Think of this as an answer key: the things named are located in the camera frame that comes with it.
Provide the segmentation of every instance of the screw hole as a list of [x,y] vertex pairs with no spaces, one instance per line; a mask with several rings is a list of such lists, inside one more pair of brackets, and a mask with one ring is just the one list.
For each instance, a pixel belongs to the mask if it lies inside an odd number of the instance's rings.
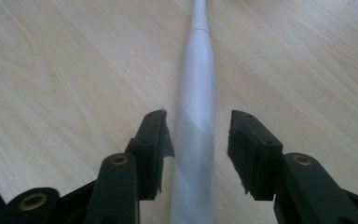
[[35,193],[24,198],[19,205],[21,211],[31,211],[42,206],[48,200],[46,193]]
[[114,158],[112,158],[111,162],[114,165],[122,165],[124,163],[126,163],[129,159],[126,156],[116,156]]
[[301,165],[311,165],[312,164],[312,161],[310,159],[305,158],[303,156],[294,156],[293,160]]

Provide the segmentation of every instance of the table surface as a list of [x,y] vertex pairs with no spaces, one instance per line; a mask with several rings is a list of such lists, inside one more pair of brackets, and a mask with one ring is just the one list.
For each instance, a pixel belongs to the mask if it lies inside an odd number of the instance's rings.
[[[227,156],[232,109],[258,117],[283,152],[317,159],[358,194],[358,1],[211,0],[216,75],[216,223],[276,223],[244,194]],[[96,178],[143,116],[175,137],[190,0],[0,1],[0,193],[61,195]],[[173,159],[142,223],[168,223]]]

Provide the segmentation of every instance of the white tube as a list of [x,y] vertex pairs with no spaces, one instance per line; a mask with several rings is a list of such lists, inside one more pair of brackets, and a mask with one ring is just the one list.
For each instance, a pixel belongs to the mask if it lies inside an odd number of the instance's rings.
[[175,141],[171,224],[214,223],[214,68],[205,0],[195,0]]

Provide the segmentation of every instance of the wood grain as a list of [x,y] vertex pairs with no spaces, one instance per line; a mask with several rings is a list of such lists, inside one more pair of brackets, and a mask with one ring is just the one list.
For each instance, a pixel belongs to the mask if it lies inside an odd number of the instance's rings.
[[[0,1],[0,193],[64,195],[125,149],[143,116],[175,133],[192,1]],[[257,116],[284,152],[311,155],[358,193],[358,1],[209,1],[216,63],[216,222],[276,223],[227,157],[230,111]],[[168,223],[163,192],[143,223]]]

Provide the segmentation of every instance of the white rod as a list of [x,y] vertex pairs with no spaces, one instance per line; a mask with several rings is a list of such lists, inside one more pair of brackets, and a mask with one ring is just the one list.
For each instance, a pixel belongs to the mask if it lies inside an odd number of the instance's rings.
[[195,0],[182,74],[171,224],[214,223],[214,68],[205,0]]

